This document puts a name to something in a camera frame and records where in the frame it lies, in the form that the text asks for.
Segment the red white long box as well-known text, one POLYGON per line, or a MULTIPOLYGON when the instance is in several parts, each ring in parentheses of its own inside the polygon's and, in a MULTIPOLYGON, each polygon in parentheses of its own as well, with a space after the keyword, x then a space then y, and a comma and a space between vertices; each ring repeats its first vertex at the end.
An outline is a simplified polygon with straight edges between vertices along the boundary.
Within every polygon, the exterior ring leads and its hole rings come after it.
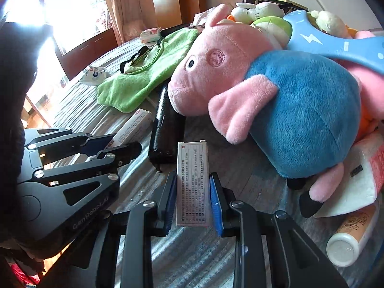
POLYGON ((105 149, 139 141, 151 124, 152 113, 141 108, 137 109, 130 119, 114 135, 105 149))

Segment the white medicine box with text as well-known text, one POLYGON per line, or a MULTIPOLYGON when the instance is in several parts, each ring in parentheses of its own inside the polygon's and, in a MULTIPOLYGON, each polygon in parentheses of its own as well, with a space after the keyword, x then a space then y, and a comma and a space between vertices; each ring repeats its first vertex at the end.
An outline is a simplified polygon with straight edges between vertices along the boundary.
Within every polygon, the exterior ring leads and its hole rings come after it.
POLYGON ((208 143, 179 142, 177 153, 176 224, 211 225, 208 143))

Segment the black pouch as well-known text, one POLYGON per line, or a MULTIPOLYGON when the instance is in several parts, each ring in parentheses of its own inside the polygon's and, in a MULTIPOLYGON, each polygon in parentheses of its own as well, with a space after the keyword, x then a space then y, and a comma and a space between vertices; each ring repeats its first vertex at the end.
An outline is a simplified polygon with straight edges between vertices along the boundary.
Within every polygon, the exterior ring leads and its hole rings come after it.
POLYGON ((177 162, 178 143, 184 139, 186 126, 186 117, 171 105, 168 83, 163 84, 160 92, 148 148, 148 159, 158 172, 162 172, 162 165, 177 162))

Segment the green towel bib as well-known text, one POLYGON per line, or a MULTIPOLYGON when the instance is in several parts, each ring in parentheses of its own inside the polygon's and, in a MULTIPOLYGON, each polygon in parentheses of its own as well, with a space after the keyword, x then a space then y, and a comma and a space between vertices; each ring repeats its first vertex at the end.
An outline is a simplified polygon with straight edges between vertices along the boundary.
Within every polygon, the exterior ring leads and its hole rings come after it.
POLYGON ((133 112, 145 98, 171 77, 198 37, 197 29, 183 28, 163 38, 134 58, 123 73, 115 73, 98 86, 98 103, 122 113, 133 112))

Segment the small white sachet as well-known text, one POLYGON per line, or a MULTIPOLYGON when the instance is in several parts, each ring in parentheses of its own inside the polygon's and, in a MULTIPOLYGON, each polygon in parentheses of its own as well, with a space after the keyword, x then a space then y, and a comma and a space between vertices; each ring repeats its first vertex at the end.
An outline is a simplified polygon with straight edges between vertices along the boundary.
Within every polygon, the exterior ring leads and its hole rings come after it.
POLYGON ((80 83, 88 86, 98 86, 103 83, 109 73, 102 67, 89 66, 82 71, 80 83))

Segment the white medicine bottle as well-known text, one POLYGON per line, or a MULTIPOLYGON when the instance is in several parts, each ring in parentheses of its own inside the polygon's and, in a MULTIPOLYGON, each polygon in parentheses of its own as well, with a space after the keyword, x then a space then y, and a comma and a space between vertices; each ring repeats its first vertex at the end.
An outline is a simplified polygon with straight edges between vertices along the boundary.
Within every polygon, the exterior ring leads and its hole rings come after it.
POLYGON ((337 267, 349 267, 359 258, 377 224, 380 204, 371 205, 350 213, 328 240, 326 254, 337 267))

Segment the pink pig plush blue body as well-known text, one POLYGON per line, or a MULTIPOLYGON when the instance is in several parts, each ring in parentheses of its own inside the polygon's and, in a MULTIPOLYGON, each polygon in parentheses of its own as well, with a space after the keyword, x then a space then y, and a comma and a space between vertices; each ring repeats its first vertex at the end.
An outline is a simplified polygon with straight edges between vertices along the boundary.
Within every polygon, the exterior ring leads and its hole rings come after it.
POLYGON ((168 84, 173 109, 208 114, 231 144, 252 136, 291 189, 315 182, 299 198, 315 215, 344 175, 360 126, 359 82, 321 55, 283 50, 259 29, 227 19, 216 6, 168 84))

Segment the pink white tissue pack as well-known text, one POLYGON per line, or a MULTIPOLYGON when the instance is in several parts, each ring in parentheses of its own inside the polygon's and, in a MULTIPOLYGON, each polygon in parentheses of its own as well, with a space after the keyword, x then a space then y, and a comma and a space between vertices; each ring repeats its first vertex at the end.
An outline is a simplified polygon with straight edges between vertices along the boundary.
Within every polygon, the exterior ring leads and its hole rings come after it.
POLYGON ((379 131, 355 143, 344 161, 340 185, 314 216, 344 215, 374 203, 383 186, 383 150, 379 131))

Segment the orange curtain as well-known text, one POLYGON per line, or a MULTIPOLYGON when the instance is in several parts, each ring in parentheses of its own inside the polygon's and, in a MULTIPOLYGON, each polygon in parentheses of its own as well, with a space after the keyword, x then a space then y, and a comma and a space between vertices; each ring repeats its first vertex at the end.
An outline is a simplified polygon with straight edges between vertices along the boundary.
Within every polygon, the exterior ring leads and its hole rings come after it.
POLYGON ((153 0, 105 0, 117 44, 121 45, 157 26, 153 0))

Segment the green yellow plush ball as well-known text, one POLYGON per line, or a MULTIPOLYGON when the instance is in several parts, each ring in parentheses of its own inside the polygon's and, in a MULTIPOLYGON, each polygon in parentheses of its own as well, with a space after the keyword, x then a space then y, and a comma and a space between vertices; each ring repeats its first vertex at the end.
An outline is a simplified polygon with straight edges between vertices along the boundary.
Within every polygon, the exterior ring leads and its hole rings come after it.
POLYGON ((284 49, 292 37, 292 26, 278 16, 266 16, 257 19, 251 24, 255 29, 269 35, 270 40, 275 40, 284 49))

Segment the white rabbit plush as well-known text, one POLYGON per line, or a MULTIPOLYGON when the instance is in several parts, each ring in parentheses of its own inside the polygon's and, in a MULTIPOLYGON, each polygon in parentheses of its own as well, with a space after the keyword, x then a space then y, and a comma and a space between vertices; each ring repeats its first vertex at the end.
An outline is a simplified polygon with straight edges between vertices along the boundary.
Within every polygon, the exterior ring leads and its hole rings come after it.
POLYGON ((243 24, 252 24, 257 19, 277 16, 284 17, 284 11, 278 4, 271 2, 261 2, 258 4, 252 3, 236 3, 237 7, 233 8, 229 19, 235 22, 242 22, 243 24))

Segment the light blue plastic toy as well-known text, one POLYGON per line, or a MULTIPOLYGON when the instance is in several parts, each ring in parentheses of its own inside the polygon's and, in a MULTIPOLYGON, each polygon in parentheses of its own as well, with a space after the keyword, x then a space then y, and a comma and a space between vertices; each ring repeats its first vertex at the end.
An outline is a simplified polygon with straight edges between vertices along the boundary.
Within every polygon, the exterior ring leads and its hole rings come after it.
POLYGON ((311 25, 303 10, 285 15, 284 20, 292 26, 287 49, 323 55, 330 59, 348 60, 383 74, 382 36, 346 39, 327 35, 311 25))

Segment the cream small plush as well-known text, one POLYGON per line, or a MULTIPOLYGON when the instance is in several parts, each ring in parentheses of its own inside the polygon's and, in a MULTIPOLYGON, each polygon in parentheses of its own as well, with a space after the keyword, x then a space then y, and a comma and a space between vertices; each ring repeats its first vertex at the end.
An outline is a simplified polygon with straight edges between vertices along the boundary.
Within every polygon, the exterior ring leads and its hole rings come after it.
POLYGON ((331 12, 313 10, 307 16, 311 24, 323 33, 338 38, 352 38, 342 19, 331 12))

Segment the black gift box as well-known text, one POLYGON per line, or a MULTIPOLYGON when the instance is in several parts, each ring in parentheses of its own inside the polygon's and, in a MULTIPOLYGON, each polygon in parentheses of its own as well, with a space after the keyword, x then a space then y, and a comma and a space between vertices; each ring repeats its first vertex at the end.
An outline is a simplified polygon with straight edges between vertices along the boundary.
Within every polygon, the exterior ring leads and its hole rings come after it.
POLYGON ((280 9, 283 9, 285 14, 288 14, 293 11, 299 11, 303 10, 308 12, 309 9, 306 6, 302 6, 296 2, 293 2, 291 0, 242 0, 243 3, 251 3, 254 5, 263 3, 263 2, 269 2, 274 3, 279 6, 280 9))

